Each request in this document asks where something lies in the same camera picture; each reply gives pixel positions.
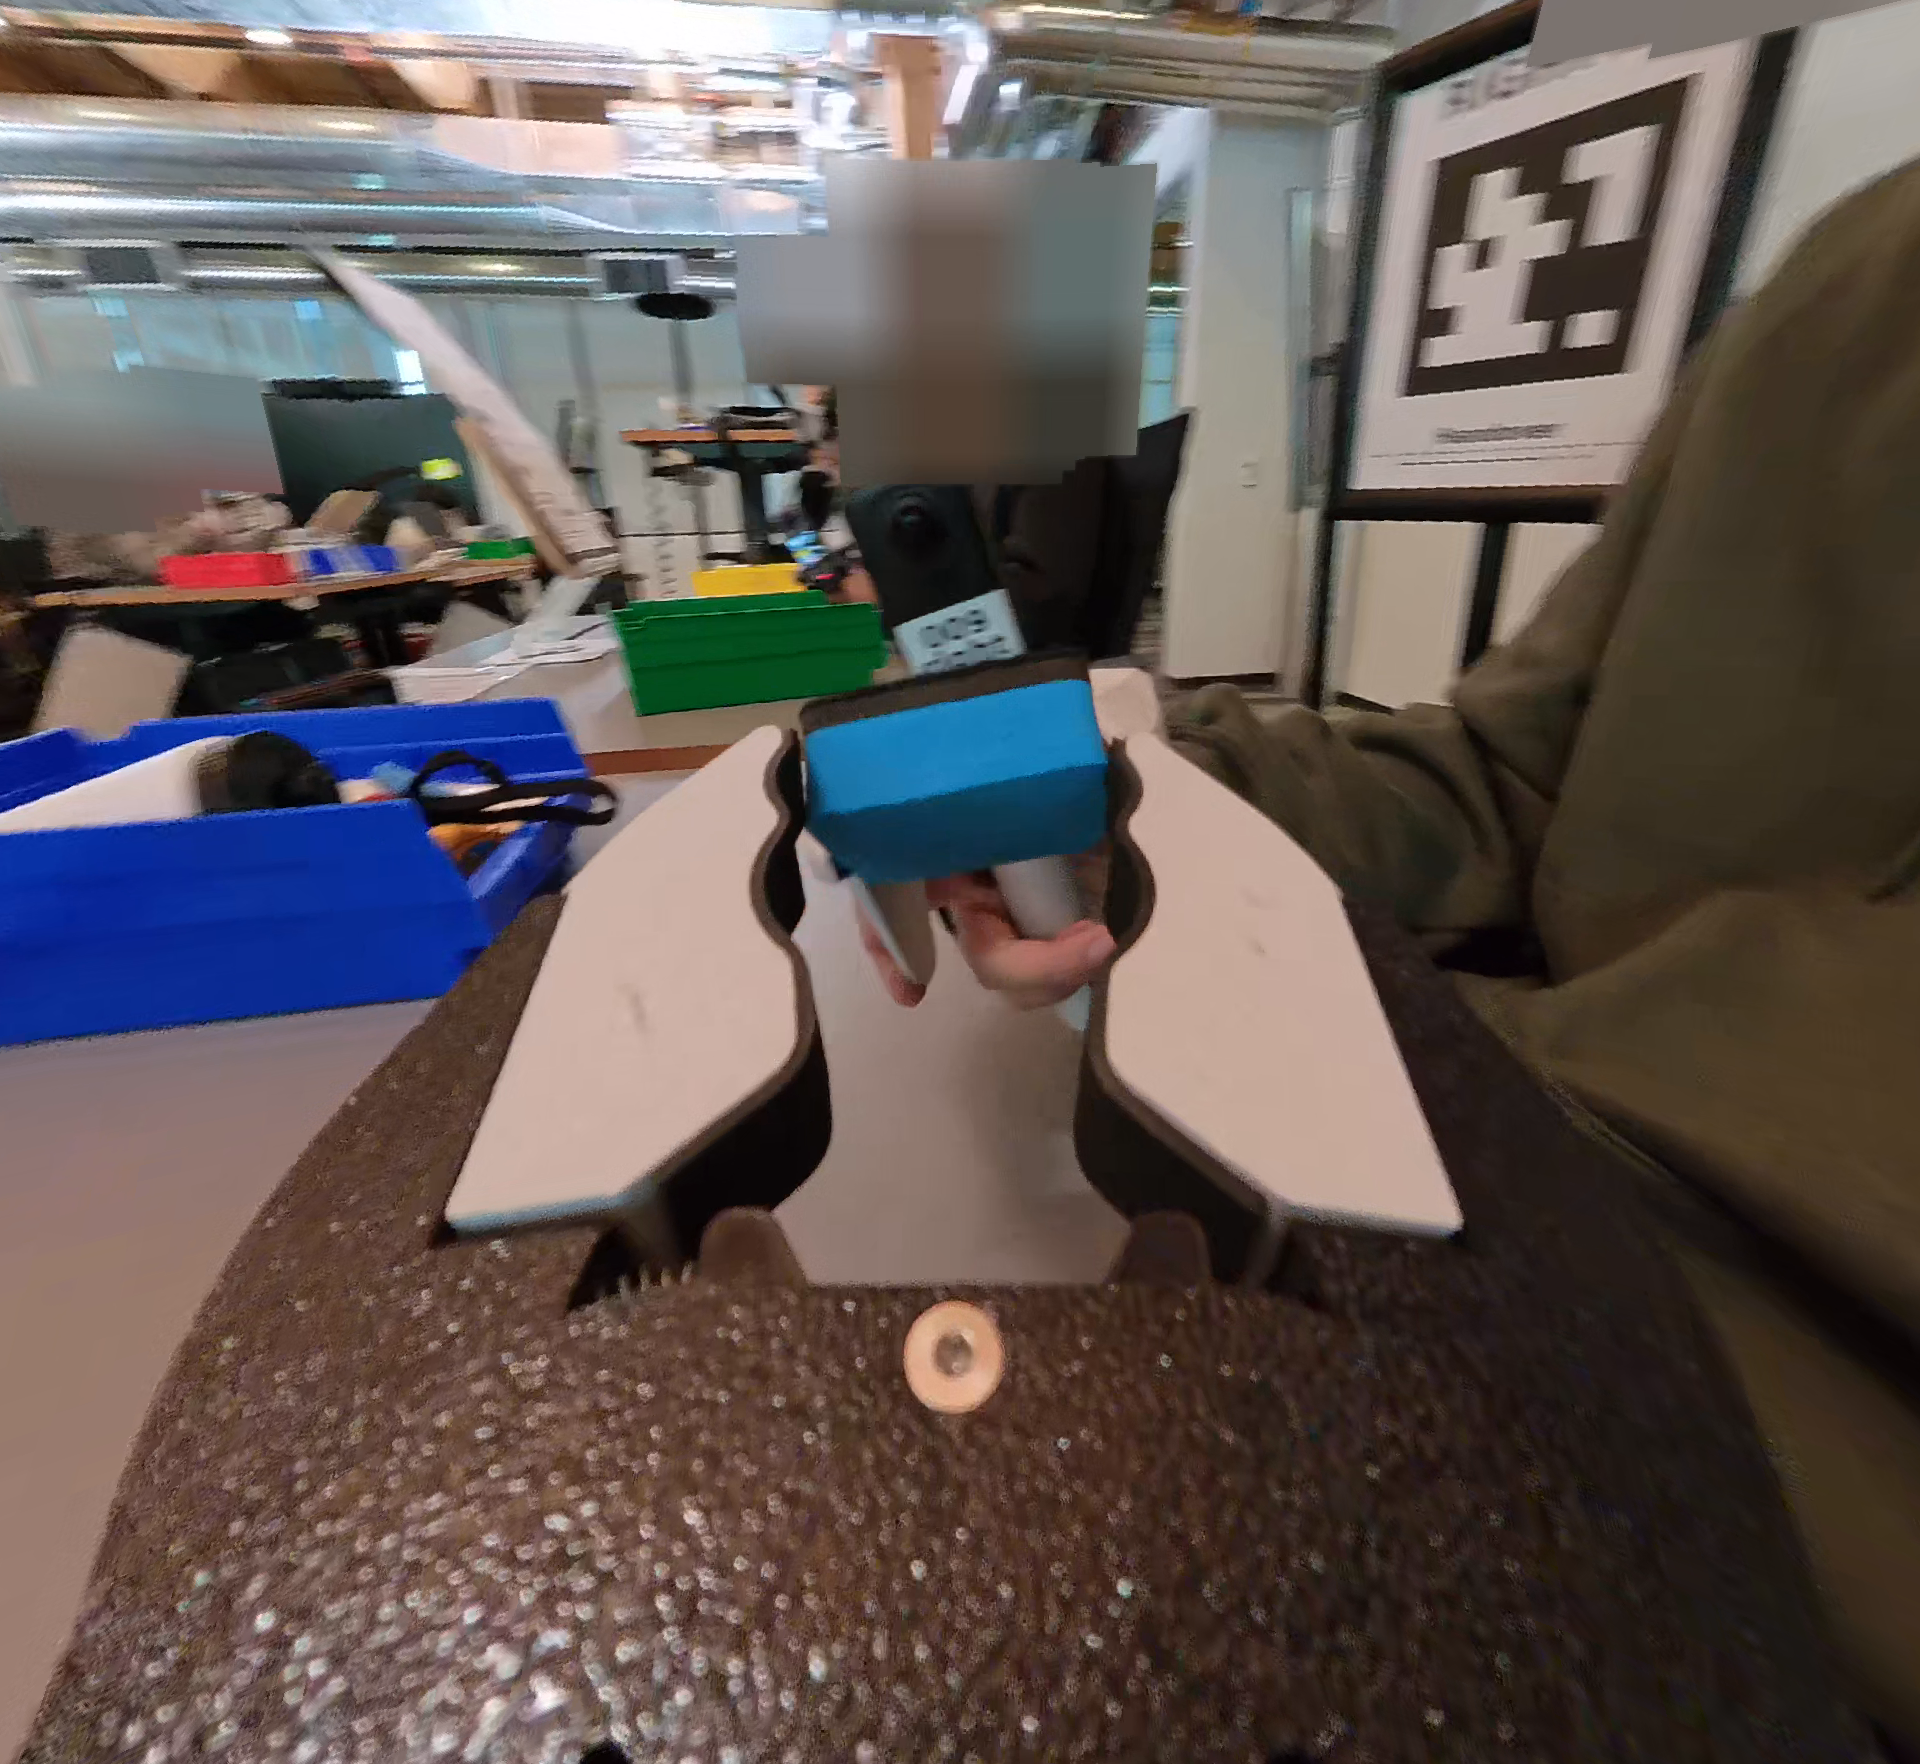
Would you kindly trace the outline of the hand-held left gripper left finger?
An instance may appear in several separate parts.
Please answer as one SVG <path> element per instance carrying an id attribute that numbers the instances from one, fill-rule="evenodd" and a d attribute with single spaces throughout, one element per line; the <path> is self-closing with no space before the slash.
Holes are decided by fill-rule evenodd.
<path id="1" fill-rule="evenodd" d="M 796 842 L 802 761 L 759 727 L 642 809 L 562 909 L 446 1197 L 455 1239 L 612 1230 L 693 1262 L 823 1163 L 830 1090 Z"/>

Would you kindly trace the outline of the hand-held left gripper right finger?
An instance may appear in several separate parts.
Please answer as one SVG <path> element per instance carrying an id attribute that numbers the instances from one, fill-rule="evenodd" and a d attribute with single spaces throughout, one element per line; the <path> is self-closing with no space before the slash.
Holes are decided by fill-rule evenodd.
<path id="1" fill-rule="evenodd" d="M 1107 923 L 1075 1157 L 1262 1286 L 1292 1230 L 1452 1240 L 1463 1210 L 1332 879 L 1166 741 L 1110 753 Z"/>

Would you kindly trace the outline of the blue foam pad black backing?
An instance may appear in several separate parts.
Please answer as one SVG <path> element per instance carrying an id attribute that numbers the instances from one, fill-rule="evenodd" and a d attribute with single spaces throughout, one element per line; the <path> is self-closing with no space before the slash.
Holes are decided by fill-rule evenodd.
<path id="1" fill-rule="evenodd" d="M 900 677 L 799 709 L 806 830 L 870 887 L 1075 857 L 1107 833 L 1082 654 Z"/>

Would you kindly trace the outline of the blue plastic bin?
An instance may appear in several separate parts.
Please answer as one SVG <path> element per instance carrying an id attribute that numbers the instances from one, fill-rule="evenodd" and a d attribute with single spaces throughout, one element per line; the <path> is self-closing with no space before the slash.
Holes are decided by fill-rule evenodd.
<path id="1" fill-rule="evenodd" d="M 400 704 L 16 737 L 3 809 L 260 730 L 336 780 L 450 750 L 513 784 L 587 774 L 547 699 Z M 407 800 L 6 833 L 3 1047 L 436 999 L 562 879 L 569 844 L 532 824 L 465 874 Z"/>

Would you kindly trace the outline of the person's right forearm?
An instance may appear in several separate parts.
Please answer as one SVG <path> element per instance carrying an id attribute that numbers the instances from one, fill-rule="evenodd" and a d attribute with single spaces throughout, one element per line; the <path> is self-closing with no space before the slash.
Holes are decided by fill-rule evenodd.
<path id="1" fill-rule="evenodd" d="M 1335 714 L 1207 686 L 1169 709 L 1166 734 L 1436 964 L 1539 976 L 1529 893 L 1567 734 L 1507 677 L 1470 674 L 1455 704 Z"/>

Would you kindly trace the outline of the person's right hand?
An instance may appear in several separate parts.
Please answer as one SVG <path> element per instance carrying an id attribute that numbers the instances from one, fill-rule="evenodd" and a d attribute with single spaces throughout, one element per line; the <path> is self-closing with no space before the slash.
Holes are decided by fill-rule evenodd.
<path id="1" fill-rule="evenodd" d="M 973 980 L 1013 1010 L 1052 1010 L 1097 983 L 1116 956 L 1116 939 L 1102 922 L 1107 854 L 1075 860 L 1075 884 L 1092 917 L 1053 939 L 1019 934 L 999 887 L 986 873 L 940 879 L 925 902 L 949 923 L 959 957 Z"/>

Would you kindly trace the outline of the black office chair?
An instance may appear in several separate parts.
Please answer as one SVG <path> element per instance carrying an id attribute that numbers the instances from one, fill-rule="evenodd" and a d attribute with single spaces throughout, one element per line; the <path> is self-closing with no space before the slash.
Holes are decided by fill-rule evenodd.
<path id="1" fill-rule="evenodd" d="M 1132 654 L 1142 607 L 1163 571 L 1166 523 L 1182 478 L 1193 411 L 1140 430 L 1133 454 L 1107 461 L 1107 621 L 1106 654 Z"/>

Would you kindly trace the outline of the green plastic bin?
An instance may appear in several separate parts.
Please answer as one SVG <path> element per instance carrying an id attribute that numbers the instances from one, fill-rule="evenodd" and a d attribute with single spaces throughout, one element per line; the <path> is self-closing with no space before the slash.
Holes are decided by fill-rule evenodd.
<path id="1" fill-rule="evenodd" d="M 849 694 L 887 661 L 875 607 L 810 590 L 626 604 L 612 633 L 636 714 Z"/>

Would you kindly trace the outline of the wooden standing desk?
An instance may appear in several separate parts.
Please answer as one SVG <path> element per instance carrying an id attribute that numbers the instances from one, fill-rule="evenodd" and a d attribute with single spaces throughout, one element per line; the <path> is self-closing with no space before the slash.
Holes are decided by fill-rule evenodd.
<path id="1" fill-rule="evenodd" d="M 693 470 L 719 470 L 723 474 L 732 474 L 739 490 L 746 560 L 759 566 L 785 556 L 782 546 L 773 543 L 762 484 L 765 478 L 799 474 L 810 466 L 813 446 L 799 430 L 759 421 L 742 426 L 713 421 L 693 430 L 626 430 L 620 433 L 620 440 L 649 458 L 679 453 Z"/>

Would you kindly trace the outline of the grey topped table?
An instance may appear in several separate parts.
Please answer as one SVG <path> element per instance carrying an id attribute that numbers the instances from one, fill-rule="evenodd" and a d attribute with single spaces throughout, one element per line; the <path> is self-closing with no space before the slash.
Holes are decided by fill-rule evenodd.
<path id="1" fill-rule="evenodd" d="M 547 700 L 599 774 L 689 773 L 710 764 L 757 727 L 793 730 L 802 700 L 639 714 L 612 654 L 587 664 L 426 664 L 392 674 L 403 704 Z"/>

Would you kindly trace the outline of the black easel stand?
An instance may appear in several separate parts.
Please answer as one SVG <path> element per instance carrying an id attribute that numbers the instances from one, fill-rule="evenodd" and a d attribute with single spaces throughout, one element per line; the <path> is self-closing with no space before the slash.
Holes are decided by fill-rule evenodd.
<path id="1" fill-rule="evenodd" d="M 1476 533 L 1473 571 L 1467 580 L 1465 619 L 1460 623 L 1456 666 L 1470 666 L 1490 644 L 1505 553 L 1517 513 L 1500 506 L 1489 486 L 1390 486 L 1352 493 L 1329 486 L 1315 538 L 1315 574 L 1309 591 L 1309 647 L 1299 699 L 1310 709 L 1326 700 L 1335 616 L 1337 616 L 1337 550 L 1349 523 L 1449 523 Z"/>

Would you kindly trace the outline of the instruction board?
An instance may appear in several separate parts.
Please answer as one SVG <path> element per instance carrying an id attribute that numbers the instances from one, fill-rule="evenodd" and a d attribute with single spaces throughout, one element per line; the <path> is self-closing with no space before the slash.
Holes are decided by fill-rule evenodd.
<path id="1" fill-rule="evenodd" d="M 623 553 L 555 443 L 519 411 L 463 344 L 407 293 L 349 264 L 336 248 L 306 245 L 312 264 L 359 314 L 400 348 L 419 358 L 423 374 L 455 408 L 455 426 L 513 506 L 547 571 L 595 584 L 623 574 Z"/>

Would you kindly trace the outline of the wooden column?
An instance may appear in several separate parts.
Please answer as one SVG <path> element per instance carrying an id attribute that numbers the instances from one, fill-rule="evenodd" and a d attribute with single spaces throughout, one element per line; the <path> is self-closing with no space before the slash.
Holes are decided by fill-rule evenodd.
<path id="1" fill-rule="evenodd" d="M 886 147 L 895 160 L 927 163 L 943 128 L 943 48 L 925 34 L 875 34 Z"/>

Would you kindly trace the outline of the person's olive hoodie torso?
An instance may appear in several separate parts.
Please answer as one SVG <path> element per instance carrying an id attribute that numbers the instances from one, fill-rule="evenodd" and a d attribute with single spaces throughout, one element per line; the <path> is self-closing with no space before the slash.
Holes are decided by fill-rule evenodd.
<path id="1" fill-rule="evenodd" d="M 1522 636 L 1566 717 L 1522 1055 L 1645 1172 L 1917 1759 L 1917 163 L 1690 360 Z"/>

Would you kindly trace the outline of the white bottle black cap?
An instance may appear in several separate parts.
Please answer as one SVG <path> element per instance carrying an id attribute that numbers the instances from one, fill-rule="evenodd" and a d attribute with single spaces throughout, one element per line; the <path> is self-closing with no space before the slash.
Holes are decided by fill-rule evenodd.
<path id="1" fill-rule="evenodd" d="M 343 786 L 280 733 L 199 737 L 3 811 L 3 834 L 326 809 Z"/>

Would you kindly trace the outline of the black framed sign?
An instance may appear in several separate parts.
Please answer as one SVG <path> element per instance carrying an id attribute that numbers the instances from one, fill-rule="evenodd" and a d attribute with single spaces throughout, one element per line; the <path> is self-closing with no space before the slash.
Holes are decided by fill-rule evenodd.
<path id="1" fill-rule="evenodd" d="M 1380 68 L 1339 514 L 1596 503 L 1727 307 L 1800 34 L 1542 62 L 1539 10 L 1513 0 Z"/>

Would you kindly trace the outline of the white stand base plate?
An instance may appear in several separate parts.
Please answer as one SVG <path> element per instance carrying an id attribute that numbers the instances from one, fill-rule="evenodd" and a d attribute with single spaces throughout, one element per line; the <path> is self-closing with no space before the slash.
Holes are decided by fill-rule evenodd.
<path id="1" fill-rule="evenodd" d="M 597 609 L 606 590 L 616 580 L 552 577 L 523 623 L 505 644 L 505 659 L 523 666 L 543 664 L 595 664 L 612 654 L 616 633 L 612 619 Z"/>

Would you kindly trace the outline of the silver ventilation duct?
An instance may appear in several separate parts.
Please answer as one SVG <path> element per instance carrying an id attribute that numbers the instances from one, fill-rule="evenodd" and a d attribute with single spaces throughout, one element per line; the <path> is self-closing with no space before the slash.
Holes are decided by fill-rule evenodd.
<path id="1" fill-rule="evenodd" d="M 1196 108 L 1259 121 L 1353 112 L 1396 52 L 1376 24 L 999 7 L 983 18 L 989 65 L 1035 98 Z"/>
<path id="2" fill-rule="evenodd" d="M 3 237 L 723 245 L 823 223 L 802 167 L 645 160 L 620 127 L 3 101 Z"/>

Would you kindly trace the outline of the black wall monitor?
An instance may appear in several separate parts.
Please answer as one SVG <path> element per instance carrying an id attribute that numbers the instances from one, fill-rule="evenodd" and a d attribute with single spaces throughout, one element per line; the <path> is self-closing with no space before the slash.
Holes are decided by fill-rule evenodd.
<path id="1" fill-rule="evenodd" d="M 295 523 L 309 523 L 336 493 L 373 493 L 387 506 L 439 503 L 476 521 L 476 486 L 442 396 L 283 384 L 260 400 Z"/>

